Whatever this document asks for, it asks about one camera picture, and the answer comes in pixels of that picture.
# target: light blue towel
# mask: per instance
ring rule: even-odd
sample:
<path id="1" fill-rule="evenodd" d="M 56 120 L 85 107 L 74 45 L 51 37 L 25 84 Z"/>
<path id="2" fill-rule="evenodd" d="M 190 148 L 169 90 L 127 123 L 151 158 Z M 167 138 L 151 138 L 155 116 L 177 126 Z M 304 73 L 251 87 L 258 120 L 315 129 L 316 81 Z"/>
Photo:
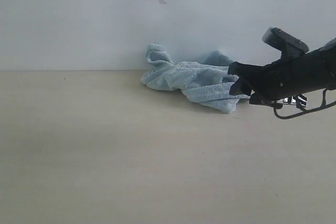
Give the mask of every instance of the light blue towel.
<path id="1" fill-rule="evenodd" d="M 226 114 L 236 110 L 240 99 L 249 99 L 246 95 L 229 95 L 230 87 L 238 77 L 227 74 L 233 61 L 219 51 L 212 52 L 203 64 L 187 61 L 174 64 L 161 45 L 150 44 L 146 60 L 153 69 L 142 76 L 141 83 L 151 89 L 180 89 L 189 101 Z"/>

